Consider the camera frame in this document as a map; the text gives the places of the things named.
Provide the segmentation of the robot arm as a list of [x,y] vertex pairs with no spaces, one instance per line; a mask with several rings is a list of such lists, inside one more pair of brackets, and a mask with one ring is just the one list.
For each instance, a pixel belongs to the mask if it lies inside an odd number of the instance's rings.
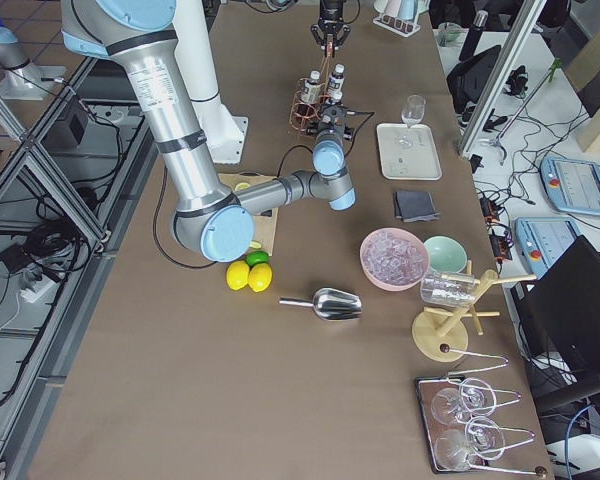
[[310,31],[325,57],[333,57],[351,32],[351,27],[344,21],[343,9],[343,0],[319,2],[319,17]]
[[311,171],[235,192],[220,181],[189,87],[213,79],[204,10],[198,1],[64,1],[62,34],[72,52],[111,60],[126,72],[179,201],[172,234],[216,262],[242,256],[254,215],[314,197],[345,210],[356,200],[343,133],[319,128]]

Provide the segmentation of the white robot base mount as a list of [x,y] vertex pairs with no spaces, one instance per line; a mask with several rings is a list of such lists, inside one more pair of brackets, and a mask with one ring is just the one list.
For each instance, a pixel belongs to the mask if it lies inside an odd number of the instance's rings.
[[239,164],[248,118],[233,116],[224,104],[218,102],[199,106],[197,112],[213,162],[225,165]]

